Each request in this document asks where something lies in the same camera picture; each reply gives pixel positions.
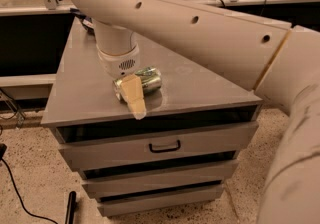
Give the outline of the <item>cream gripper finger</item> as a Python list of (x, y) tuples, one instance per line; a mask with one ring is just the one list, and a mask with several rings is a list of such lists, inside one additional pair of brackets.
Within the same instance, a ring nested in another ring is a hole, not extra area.
[(135, 74), (124, 77), (120, 93), (133, 116), (137, 120), (143, 119), (146, 116), (146, 106), (141, 79)]

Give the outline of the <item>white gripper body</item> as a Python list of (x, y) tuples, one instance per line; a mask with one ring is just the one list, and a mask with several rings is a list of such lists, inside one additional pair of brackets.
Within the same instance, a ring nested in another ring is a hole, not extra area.
[(122, 55), (110, 55), (98, 50), (98, 57), (103, 69), (114, 78), (135, 72), (140, 66), (140, 51), (138, 45), (128, 53)]

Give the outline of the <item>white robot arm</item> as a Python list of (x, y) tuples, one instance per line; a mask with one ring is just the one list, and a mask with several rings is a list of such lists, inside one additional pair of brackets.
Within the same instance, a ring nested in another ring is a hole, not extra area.
[(92, 18), (101, 57), (131, 32), (205, 66), (289, 115), (257, 224), (320, 224), (320, 33), (184, 0), (72, 0)]

